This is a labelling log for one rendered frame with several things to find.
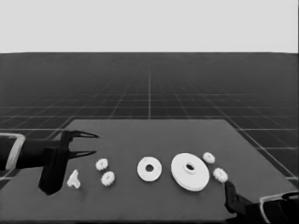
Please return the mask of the large thick white disc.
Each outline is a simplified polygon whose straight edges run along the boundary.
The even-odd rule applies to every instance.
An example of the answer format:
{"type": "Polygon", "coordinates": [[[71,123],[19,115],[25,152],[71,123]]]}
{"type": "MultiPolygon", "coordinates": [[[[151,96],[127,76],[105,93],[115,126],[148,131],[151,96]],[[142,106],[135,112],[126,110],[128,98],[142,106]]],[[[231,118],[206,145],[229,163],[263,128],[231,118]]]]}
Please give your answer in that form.
{"type": "Polygon", "coordinates": [[[189,191],[203,190],[210,178],[204,162],[191,153],[179,153],[173,158],[171,174],[181,187],[189,191]]]}

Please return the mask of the small white toothed gear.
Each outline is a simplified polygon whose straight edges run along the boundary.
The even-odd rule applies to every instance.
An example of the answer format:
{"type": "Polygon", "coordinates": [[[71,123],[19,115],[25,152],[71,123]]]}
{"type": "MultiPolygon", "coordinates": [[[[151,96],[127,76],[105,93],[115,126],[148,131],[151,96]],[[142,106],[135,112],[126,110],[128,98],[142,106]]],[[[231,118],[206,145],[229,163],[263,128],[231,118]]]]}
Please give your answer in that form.
{"type": "Polygon", "coordinates": [[[216,168],[213,171],[213,176],[221,183],[225,183],[228,180],[228,174],[221,168],[216,168]]]}
{"type": "Polygon", "coordinates": [[[112,171],[105,172],[101,177],[101,182],[108,187],[115,181],[115,174],[112,171]]]}
{"type": "Polygon", "coordinates": [[[215,160],[216,160],[214,155],[211,154],[210,152],[205,152],[203,154],[203,159],[204,159],[205,162],[210,163],[210,164],[214,163],[215,160]]]}
{"type": "Polygon", "coordinates": [[[100,159],[96,162],[95,167],[98,171],[103,171],[108,167],[107,159],[100,159]]]}

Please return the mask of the white round carrier with pins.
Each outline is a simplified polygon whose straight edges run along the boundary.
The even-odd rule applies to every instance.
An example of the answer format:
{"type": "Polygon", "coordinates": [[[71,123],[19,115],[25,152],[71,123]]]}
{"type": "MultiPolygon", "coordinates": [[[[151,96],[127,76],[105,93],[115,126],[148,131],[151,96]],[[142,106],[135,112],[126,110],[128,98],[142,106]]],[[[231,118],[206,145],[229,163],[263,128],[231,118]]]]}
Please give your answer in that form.
{"type": "Polygon", "coordinates": [[[154,157],[144,157],[137,165],[138,176],[146,181],[156,181],[162,174],[162,165],[154,157]]]}

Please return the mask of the small white T-shaped piece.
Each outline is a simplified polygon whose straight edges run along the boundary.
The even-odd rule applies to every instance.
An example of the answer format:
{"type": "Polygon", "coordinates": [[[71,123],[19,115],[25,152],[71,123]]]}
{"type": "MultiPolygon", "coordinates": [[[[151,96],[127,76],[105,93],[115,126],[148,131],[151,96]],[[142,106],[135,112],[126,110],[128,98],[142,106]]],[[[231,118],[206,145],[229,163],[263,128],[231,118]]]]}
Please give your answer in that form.
{"type": "Polygon", "coordinates": [[[76,189],[80,188],[80,181],[78,180],[78,171],[74,170],[73,173],[69,176],[67,182],[68,187],[74,187],[76,189]]]}

